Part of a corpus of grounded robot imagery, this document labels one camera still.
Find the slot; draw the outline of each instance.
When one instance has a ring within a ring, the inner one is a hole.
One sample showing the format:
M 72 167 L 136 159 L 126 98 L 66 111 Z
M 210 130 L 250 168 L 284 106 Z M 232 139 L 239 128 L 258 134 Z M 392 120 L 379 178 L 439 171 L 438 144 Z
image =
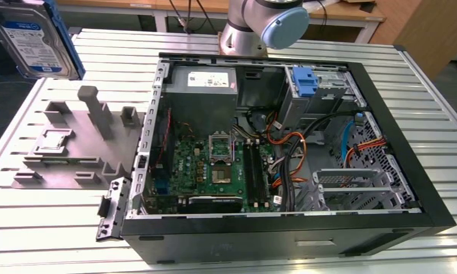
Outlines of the slot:
M 147 157 L 144 155 L 142 155 L 139 157 L 139 164 L 138 164 L 138 168 L 146 168 L 147 166 Z
M 248 201 L 264 203 L 268 201 L 267 188 L 263 179 L 263 162 L 258 146 L 244 146 L 244 170 L 247 180 Z

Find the aluminum profile table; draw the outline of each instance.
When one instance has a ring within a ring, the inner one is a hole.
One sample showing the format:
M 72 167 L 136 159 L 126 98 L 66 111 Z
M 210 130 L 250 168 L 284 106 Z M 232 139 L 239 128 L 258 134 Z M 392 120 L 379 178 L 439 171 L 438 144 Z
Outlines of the aluminum profile table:
M 96 243 L 106 191 L 11 188 L 48 123 L 42 112 L 51 100 L 86 110 L 76 96 L 82 85 L 98 86 L 111 110 L 146 110 L 159 52 L 216 54 L 218 38 L 83 29 L 74 42 L 87 69 L 84 81 L 39 80 L 0 140 L 0 273 L 457 273 L 457 226 L 375 256 L 346 259 L 147 265 L 127 242 Z M 457 222 L 457 114 L 408 54 L 392 46 L 300 41 L 270 56 L 364 64 Z

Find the chip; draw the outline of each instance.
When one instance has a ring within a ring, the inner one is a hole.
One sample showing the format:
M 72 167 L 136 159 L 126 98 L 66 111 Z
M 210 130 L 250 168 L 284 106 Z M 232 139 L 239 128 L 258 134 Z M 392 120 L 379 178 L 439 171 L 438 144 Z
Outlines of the chip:
M 212 183 L 214 184 L 231 184 L 232 183 L 232 167 L 231 166 L 214 166 Z

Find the wooden desk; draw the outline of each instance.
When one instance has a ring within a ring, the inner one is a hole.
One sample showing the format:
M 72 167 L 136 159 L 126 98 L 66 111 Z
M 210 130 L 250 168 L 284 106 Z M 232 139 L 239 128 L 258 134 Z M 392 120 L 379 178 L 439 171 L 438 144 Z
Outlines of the wooden desk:
M 144 9 L 156 8 L 156 0 L 56 0 L 56 3 L 60 6 L 78 6 L 78 12 L 82 12 L 82 6 Z
M 188 15 L 188 0 L 172 0 L 182 16 Z M 230 0 L 200 0 L 208 16 L 215 19 L 227 19 Z M 176 16 L 170 0 L 58 0 L 60 10 L 87 13 L 114 13 L 151 15 L 156 19 L 156 29 L 168 32 L 167 17 Z M 386 16 L 378 8 L 372 13 L 359 9 L 360 4 L 339 2 L 327 6 L 327 25 L 360 27 L 362 31 L 356 43 L 368 43 L 375 30 L 386 20 Z M 192 0 L 191 17 L 204 18 L 202 8 Z M 311 13 L 311 25 L 322 25 L 324 10 Z
M 172 0 L 178 10 L 188 11 L 188 0 Z M 204 5 L 206 11 L 208 13 L 228 13 L 230 11 L 230 1 L 231 0 L 200 0 Z M 374 9 L 372 13 L 367 13 L 359 9 L 360 4 L 352 4 L 348 2 L 339 2 L 334 5 L 327 6 L 327 18 L 336 20 L 355 20 L 355 21 L 384 21 L 386 16 L 378 8 Z M 174 10 L 170 0 L 156 1 L 158 10 Z M 202 8 L 196 2 L 192 0 L 191 4 L 192 11 L 202 11 Z M 311 18 L 324 18 L 324 10 L 319 9 L 316 12 L 311 13 Z

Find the metal bracket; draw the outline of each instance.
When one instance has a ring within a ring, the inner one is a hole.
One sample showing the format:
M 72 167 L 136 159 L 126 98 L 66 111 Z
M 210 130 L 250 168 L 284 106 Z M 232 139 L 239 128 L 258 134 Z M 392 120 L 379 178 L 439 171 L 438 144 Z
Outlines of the metal bracket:
M 120 231 L 124 223 L 131 186 L 131 179 L 126 177 L 115 179 L 110 185 L 107 196 L 103 196 L 102 198 L 99 207 L 102 220 L 99 224 L 98 241 L 123 240 Z

